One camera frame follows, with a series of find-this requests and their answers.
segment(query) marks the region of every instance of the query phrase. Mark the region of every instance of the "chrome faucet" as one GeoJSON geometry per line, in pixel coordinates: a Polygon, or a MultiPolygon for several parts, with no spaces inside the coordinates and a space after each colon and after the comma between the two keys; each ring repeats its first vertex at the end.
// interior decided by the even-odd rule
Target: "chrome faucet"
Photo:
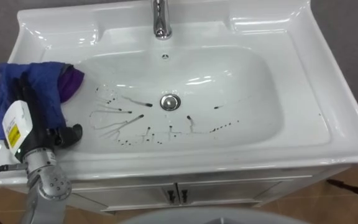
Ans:
{"type": "Polygon", "coordinates": [[[167,0],[152,0],[154,15],[154,34],[158,40],[167,40],[172,35],[169,23],[167,0]]]}

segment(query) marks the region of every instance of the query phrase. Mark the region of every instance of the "brown floor tile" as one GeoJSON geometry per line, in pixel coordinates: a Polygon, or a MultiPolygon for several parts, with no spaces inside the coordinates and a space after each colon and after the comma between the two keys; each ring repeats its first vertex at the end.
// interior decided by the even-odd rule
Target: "brown floor tile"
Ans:
{"type": "MultiPolygon", "coordinates": [[[[358,187],[358,166],[351,167],[340,174],[330,177],[330,179],[341,180],[349,185],[358,187]]],[[[302,198],[302,197],[320,197],[320,196],[338,196],[338,195],[353,195],[344,189],[339,189],[325,181],[320,181],[309,187],[305,187],[297,192],[287,195],[285,198],[302,198]]]]}
{"type": "Polygon", "coordinates": [[[314,224],[358,224],[358,195],[283,198],[282,215],[314,224]]]}
{"type": "Polygon", "coordinates": [[[123,222],[127,219],[136,217],[138,215],[143,215],[149,212],[157,211],[158,209],[138,209],[138,210],[127,210],[127,211],[118,211],[116,213],[117,216],[117,222],[123,222]]]}
{"type": "Polygon", "coordinates": [[[67,210],[64,224],[115,224],[117,216],[100,215],[81,209],[67,210]]]}
{"type": "Polygon", "coordinates": [[[276,213],[281,214],[280,208],[278,207],[277,201],[270,202],[260,208],[255,208],[256,210],[264,211],[264,212],[270,212],[270,213],[276,213]]]}
{"type": "Polygon", "coordinates": [[[3,224],[18,224],[24,212],[0,212],[0,222],[3,224]]]}
{"type": "Polygon", "coordinates": [[[24,211],[26,194],[0,189],[0,212],[24,211]]]}

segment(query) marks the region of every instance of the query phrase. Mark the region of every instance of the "drain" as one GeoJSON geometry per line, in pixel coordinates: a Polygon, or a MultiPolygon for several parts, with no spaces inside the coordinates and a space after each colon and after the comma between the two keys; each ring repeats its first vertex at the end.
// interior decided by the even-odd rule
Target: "drain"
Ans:
{"type": "Polygon", "coordinates": [[[160,105],[166,111],[174,111],[180,106],[180,98],[175,94],[166,94],[161,98],[160,105]]]}

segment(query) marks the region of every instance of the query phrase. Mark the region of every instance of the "purple cloth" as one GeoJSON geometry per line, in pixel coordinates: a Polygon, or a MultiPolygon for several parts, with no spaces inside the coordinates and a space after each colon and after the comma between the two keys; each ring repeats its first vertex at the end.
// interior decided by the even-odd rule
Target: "purple cloth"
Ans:
{"type": "Polygon", "coordinates": [[[16,99],[12,95],[12,81],[14,78],[19,78],[24,72],[28,74],[28,81],[37,94],[47,127],[51,129],[66,126],[60,103],[74,95],[84,78],[84,73],[76,70],[72,65],[60,62],[31,63],[28,65],[1,63],[0,139],[5,139],[2,119],[16,99]]]}
{"type": "Polygon", "coordinates": [[[60,95],[60,102],[64,103],[70,99],[81,86],[84,80],[84,73],[70,65],[66,71],[59,76],[57,89],[60,95]]]}

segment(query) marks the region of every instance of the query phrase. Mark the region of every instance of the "gray wall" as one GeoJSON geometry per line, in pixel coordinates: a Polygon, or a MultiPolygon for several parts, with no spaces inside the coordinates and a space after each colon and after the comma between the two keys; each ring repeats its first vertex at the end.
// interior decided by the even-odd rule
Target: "gray wall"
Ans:
{"type": "MultiPolygon", "coordinates": [[[[18,10],[113,1],[116,0],[0,0],[0,62],[8,59],[16,40],[18,10]]],[[[358,0],[311,2],[316,20],[358,101],[358,0]]]]}

